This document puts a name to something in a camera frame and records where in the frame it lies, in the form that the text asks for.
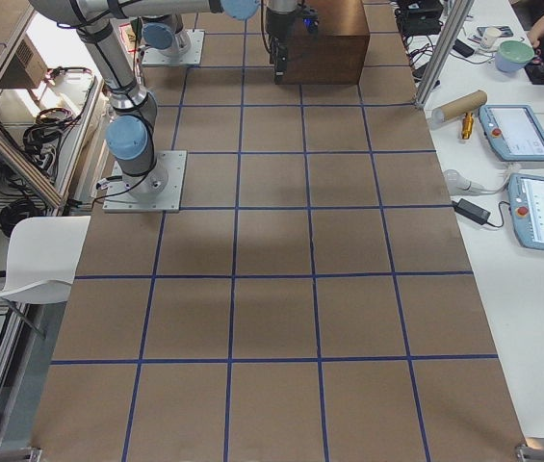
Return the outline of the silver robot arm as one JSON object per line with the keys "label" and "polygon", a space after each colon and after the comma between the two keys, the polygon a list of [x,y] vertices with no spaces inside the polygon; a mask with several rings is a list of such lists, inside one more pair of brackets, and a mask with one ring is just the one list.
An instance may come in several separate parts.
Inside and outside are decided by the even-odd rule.
{"label": "silver robot arm", "polygon": [[282,76],[288,53],[286,41],[295,20],[306,12],[299,1],[33,1],[31,6],[60,27],[73,29],[85,44],[110,92],[117,113],[106,131],[106,143],[121,171],[120,192],[105,199],[127,195],[142,210],[169,210],[181,200],[184,176],[172,185],[168,161],[175,152],[161,152],[153,142],[157,103],[139,83],[136,71],[120,50],[111,20],[146,18],[142,28],[165,28],[168,43],[156,41],[156,49],[170,49],[177,33],[167,21],[183,13],[224,13],[246,21],[261,12],[271,19],[270,46],[274,72]]}
{"label": "silver robot arm", "polygon": [[142,18],[142,38],[148,48],[172,59],[183,56],[192,47],[179,13]]}

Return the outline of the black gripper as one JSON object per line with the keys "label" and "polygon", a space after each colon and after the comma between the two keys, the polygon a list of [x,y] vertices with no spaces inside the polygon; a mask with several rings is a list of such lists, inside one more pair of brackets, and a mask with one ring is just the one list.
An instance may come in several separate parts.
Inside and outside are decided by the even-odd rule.
{"label": "black gripper", "polygon": [[297,0],[269,0],[265,7],[265,32],[268,36],[270,63],[274,65],[274,82],[280,84],[288,63],[285,45],[298,13]]}

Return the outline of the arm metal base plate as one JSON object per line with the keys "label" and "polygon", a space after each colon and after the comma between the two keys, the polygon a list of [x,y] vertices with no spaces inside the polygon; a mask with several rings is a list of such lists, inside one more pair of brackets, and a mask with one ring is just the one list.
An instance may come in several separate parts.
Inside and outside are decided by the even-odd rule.
{"label": "arm metal base plate", "polygon": [[187,152],[164,150],[156,153],[156,167],[139,183],[139,179],[123,176],[118,162],[112,174],[120,179],[108,186],[109,198],[103,201],[106,213],[151,213],[180,210],[185,178]]}
{"label": "arm metal base plate", "polygon": [[143,30],[142,65],[188,66],[199,65],[205,32],[200,29],[183,29],[179,33],[166,27],[147,24]]}

